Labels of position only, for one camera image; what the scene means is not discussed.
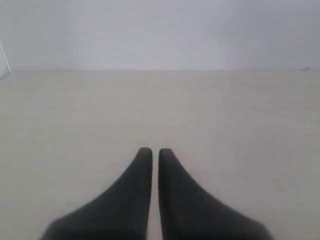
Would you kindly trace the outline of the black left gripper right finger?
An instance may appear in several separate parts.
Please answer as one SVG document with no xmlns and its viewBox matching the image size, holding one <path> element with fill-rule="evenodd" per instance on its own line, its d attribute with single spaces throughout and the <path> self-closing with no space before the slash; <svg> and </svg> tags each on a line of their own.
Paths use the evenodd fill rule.
<svg viewBox="0 0 320 240">
<path fill-rule="evenodd" d="M 158 155 L 158 201 L 164 240 L 271 240 L 260 222 L 203 189 L 170 148 Z"/>
</svg>

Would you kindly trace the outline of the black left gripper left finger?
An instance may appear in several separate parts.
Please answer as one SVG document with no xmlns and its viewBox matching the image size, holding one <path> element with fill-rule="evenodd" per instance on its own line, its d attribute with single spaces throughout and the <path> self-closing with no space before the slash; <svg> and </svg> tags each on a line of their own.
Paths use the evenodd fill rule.
<svg viewBox="0 0 320 240">
<path fill-rule="evenodd" d="M 101 195 L 53 221 L 43 240 L 147 239 L 153 154 L 141 147 L 123 174 Z"/>
</svg>

